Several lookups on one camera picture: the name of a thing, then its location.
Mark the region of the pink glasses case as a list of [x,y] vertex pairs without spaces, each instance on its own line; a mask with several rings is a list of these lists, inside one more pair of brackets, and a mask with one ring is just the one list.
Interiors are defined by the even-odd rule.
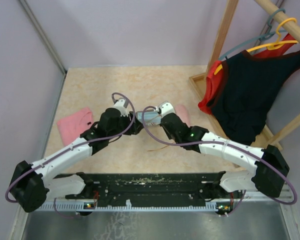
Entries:
[[178,104],[174,107],[176,115],[185,123],[188,127],[191,126],[190,115],[187,108],[183,104]]

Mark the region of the orange sunglasses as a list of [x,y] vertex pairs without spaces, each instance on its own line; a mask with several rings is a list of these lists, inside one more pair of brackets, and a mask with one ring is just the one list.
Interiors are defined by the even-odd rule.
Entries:
[[[153,117],[148,117],[147,116],[145,122],[146,122],[146,124],[148,126],[157,126],[157,125],[160,124],[160,120],[161,120],[161,115],[157,113]],[[163,150],[163,149],[165,149],[167,147],[169,147],[169,146],[168,145],[164,145],[164,146],[162,146],[160,148],[157,148],[157,149],[149,149],[149,150],[147,150],[147,152],[156,152],[156,151]]]

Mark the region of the newspaper print glasses case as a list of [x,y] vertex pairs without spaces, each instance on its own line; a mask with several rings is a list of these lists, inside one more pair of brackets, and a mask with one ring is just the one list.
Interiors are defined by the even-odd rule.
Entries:
[[161,123],[162,116],[155,110],[147,110],[144,113],[144,123],[147,126],[157,126]]

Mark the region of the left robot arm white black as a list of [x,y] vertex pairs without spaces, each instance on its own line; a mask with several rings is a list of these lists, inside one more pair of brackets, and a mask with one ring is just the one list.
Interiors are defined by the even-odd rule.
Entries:
[[110,107],[72,143],[58,152],[27,163],[20,162],[14,170],[7,192],[27,213],[40,208],[51,199],[87,199],[93,195],[94,182],[83,172],[60,177],[75,163],[93,156],[121,135],[136,135],[141,130],[135,111]]

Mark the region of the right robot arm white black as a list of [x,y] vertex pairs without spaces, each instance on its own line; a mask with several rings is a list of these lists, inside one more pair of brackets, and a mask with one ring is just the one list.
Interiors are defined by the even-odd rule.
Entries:
[[278,198],[290,168],[280,150],[273,145],[253,147],[222,138],[200,126],[187,126],[175,114],[169,113],[160,125],[169,139],[187,151],[220,157],[243,168],[225,172],[213,185],[213,192],[225,198],[238,190],[259,191],[270,198]]

